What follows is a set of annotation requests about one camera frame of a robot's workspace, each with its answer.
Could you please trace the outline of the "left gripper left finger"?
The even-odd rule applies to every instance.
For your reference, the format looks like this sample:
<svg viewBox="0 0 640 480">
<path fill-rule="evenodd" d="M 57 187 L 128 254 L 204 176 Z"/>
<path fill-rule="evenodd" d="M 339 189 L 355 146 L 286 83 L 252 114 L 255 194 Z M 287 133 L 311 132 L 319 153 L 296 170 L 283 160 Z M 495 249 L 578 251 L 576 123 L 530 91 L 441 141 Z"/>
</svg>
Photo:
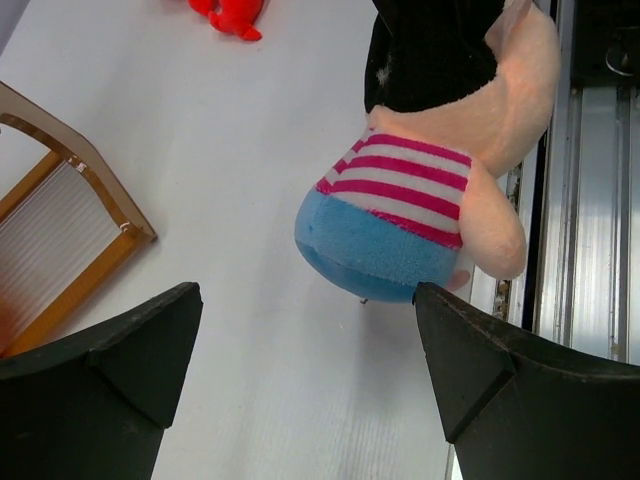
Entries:
<svg viewBox="0 0 640 480">
<path fill-rule="evenodd" d="M 148 479 L 171 427 L 203 302 L 181 283 L 1 361 L 4 479 Z"/>
</svg>

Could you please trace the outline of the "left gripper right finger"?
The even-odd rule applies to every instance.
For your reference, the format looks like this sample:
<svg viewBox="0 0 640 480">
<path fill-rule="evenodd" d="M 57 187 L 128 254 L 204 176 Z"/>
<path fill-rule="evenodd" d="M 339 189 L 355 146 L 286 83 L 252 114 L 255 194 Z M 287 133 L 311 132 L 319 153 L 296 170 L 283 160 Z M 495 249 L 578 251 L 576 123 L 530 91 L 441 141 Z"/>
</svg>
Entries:
<svg viewBox="0 0 640 480">
<path fill-rule="evenodd" d="M 638 478 L 638 367 L 553 343 L 433 283 L 418 285 L 414 305 L 464 478 Z"/>
</svg>

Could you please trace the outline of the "boy doll striped shirt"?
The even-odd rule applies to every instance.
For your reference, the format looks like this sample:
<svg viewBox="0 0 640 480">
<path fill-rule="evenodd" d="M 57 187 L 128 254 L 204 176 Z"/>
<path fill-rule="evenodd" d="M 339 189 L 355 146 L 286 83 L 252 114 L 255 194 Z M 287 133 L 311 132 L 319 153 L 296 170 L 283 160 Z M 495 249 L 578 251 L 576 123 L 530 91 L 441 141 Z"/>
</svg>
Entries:
<svg viewBox="0 0 640 480">
<path fill-rule="evenodd" d="M 294 239 L 326 280 L 405 303 L 422 282 L 526 266 L 499 187 L 547 129 L 560 72 L 551 17 L 531 1 L 380 1 L 365 69 L 367 125 L 297 213 Z"/>
</svg>

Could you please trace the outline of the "red shark plush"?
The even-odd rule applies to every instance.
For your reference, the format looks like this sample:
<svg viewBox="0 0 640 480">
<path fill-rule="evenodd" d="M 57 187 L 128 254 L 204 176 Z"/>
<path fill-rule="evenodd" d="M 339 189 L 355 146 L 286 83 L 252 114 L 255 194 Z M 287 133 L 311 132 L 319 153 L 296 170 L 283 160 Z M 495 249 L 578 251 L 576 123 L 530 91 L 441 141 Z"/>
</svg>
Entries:
<svg viewBox="0 0 640 480">
<path fill-rule="evenodd" d="M 263 9 L 264 0 L 188 0 L 188 5 L 218 32 L 249 42 L 262 38 L 254 22 Z"/>
</svg>

